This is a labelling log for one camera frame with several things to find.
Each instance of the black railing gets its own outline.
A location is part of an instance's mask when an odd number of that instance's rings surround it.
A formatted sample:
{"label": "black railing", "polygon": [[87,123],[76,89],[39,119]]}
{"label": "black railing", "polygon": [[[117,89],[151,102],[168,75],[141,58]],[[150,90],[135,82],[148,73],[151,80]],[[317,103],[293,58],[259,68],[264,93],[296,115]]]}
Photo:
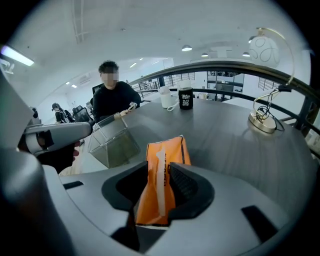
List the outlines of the black railing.
{"label": "black railing", "polygon": [[264,91],[264,90],[272,90],[272,89],[278,88],[279,85],[280,84],[278,84],[278,83],[276,83],[274,81],[259,77],[258,88],[260,88],[262,91]]}
{"label": "black railing", "polygon": [[179,81],[195,80],[195,73],[181,73],[163,77],[164,85],[167,87],[177,87]]}
{"label": "black railing", "polygon": [[160,88],[160,84],[159,84],[158,79],[156,79],[156,81],[139,82],[138,84],[132,86],[132,89],[134,89],[136,92],[138,92],[142,99],[144,99],[145,96],[154,93],[153,91],[146,92],[146,93],[144,93],[143,91],[152,90],[152,89],[159,89],[159,88]]}
{"label": "black railing", "polygon": [[[151,79],[163,80],[163,77],[167,77],[167,76],[194,73],[194,72],[203,72],[203,71],[235,72],[239,74],[240,73],[249,74],[249,75],[264,78],[270,81],[274,81],[279,85],[285,85],[290,78],[288,74],[273,68],[266,67],[266,66],[259,66],[251,63],[246,63],[246,62],[226,60],[226,61],[203,61],[203,62],[195,62],[195,63],[185,64],[185,65],[180,65],[180,66],[174,66],[174,67],[166,68],[164,70],[146,75],[142,78],[139,78],[137,80],[130,82],[129,84],[136,85],[146,80],[151,80]],[[277,106],[275,104],[272,104],[271,107],[289,115],[290,117],[295,118],[296,123],[294,127],[296,127],[297,129],[301,130],[302,127],[305,126],[308,129],[314,130],[317,134],[320,135],[320,130],[316,128],[312,123],[310,123],[309,119],[307,118],[310,111],[306,111],[310,109],[311,105],[320,106],[320,92],[315,91],[313,89],[312,84],[309,86],[296,78],[294,78],[291,81],[290,85],[288,85],[287,88],[291,90],[295,90],[305,96],[305,100],[299,115],[294,114],[288,111],[287,109]],[[145,90],[143,91],[143,93],[147,93],[147,92],[154,93],[155,91],[156,90]],[[193,91],[211,93],[211,94],[229,95],[232,97],[242,98],[249,101],[255,100],[255,98],[252,96],[237,93],[237,92],[232,92],[232,91],[197,89],[197,88],[194,88]],[[264,105],[267,104],[267,102],[264,100],[258,100],[257,102]]]}

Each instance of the man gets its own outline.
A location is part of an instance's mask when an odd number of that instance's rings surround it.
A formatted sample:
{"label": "man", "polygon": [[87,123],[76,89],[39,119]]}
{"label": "man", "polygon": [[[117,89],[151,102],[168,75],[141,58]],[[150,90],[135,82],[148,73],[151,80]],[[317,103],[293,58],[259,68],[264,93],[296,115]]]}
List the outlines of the man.
{"label": "man", "polygon": [[132,87],[124,81],[119,81],[119,67],[107,60],[99,67],[101,86],[93,95],[93,117],[99,122],[115,113],[126,115],[131,105],[140,106],[141,98]]}

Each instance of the dark hair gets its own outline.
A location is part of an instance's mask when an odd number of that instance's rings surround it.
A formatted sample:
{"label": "dark hair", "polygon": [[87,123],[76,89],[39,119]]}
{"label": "dark hair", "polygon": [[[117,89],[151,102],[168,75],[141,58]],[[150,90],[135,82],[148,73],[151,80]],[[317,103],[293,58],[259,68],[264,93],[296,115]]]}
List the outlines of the dark hair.
{"label": "dark hair", "polygon": [[52,109],[51,111],[54,111],[54,108],[58,108],[58,110],[60,111],[64,111],[62,107],[60,107],[60,105],[58,103],[53,103],[52,104]]}
{"label": "dark hair", "polygon": [[112,60],[107,60],[99,66],[99,73],[110,73],[110,71],[118,71],[119,66]]}

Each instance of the orange bag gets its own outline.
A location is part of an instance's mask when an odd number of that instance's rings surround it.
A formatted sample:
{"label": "orange bag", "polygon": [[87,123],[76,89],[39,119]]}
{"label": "orange bag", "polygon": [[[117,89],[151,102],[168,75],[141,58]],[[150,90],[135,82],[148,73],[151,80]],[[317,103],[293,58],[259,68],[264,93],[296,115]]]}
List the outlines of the orange bag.
{"label": "orange bag", "polygon": [[170,187],[171,162],[191,165],[186,140],[178,137],[149,143],[146,150],[148,182],[141,194],[136,215],[137,225],[168,225],[168,212],[176,207]]}

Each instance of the white ceiling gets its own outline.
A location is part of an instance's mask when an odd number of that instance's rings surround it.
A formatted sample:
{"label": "white ceiling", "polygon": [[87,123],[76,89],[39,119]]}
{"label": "white ceiling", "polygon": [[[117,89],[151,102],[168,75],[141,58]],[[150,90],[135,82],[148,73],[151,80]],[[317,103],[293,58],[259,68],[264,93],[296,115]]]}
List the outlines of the white ceiling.
{"label": "white ceiling", "polygon": [[[35,61],[31,67],[18,63],[10,80],[35,106],[109,59],[171,57],[180,65],[230,47],[228,59],[247,60],[242,53],[256,27],[279,31],[294,50],[306,45],[293,22],[267,0],[47,0],[9,42]],[[193,50],[182,52],[185,44]]]}

